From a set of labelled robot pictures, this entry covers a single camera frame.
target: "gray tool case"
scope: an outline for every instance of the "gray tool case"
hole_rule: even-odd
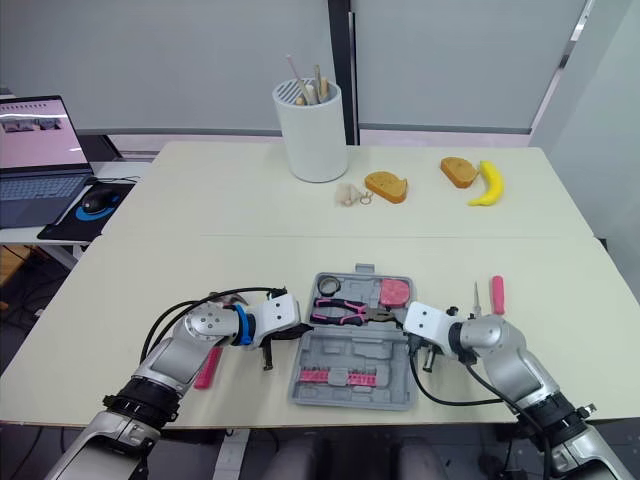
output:
[[[318,281],[327,276],[340,281],[340,290],[333,298],[364,302],[372,308],[381,308],[378,302],[383,279],[405,282],[409,286],[409,300],[403,307],[390,309],[399,322],[404,322],[414,295],[411,279],[375,275],[373,265],[360,264],[356,265],[356,273],[316,275],[307,321],[312,313],[337,317],[349,313],[335,307],[321,310],[314,307],[314,299],[322,297]],[[407,337],[400,326],[395,322],[368,322],[363,326],[310,322],[310,325],[314,330],[300,339],[294,363],[289,385],[292,402],[378,410],[411,408],[416,385],[409,369]]]

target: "pink screwdriver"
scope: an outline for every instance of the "pink screwdriver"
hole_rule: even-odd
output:
[[[491,278],[491,303],[495,315],[504,315],[504,280],[500,275]]]

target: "silver robot arm segment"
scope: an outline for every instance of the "silver robot arm segment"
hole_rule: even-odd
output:
[[[595,407],[574,408],[527,350],[522,332],[502,317],[487,315],[464,321],[413,302],[404,329],[438,346],[445,356],[465,363],[475,357],[482,359],[491,384],[544,430],[551,445],[554,476],[577,473],[586,478],[598,462],[606,466],[608,478],[634,479],[598,431],[585,423]]]
[[[253,307],[208,302],[176,324],[117,395],[98,413],[46,479],[146,478],[146,457],[212,347],[224,343],[254,349],[265,337],[300,323],[298,304],[286,294]]]

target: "laptop screen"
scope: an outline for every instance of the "laptop screen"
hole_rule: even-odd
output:
[[[3,173],[89,168],[59,97],[0,102]]]

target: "banana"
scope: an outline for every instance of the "banana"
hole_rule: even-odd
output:
[[[504,192],[504,180],[502,175],[493,163],[486,160],[480,162],[478,169],[487,182],[487,191],[484,195],[469,201],[468,205],[471,205],[472,207],[476,205],[493,205],[500,199],[502,192]]]

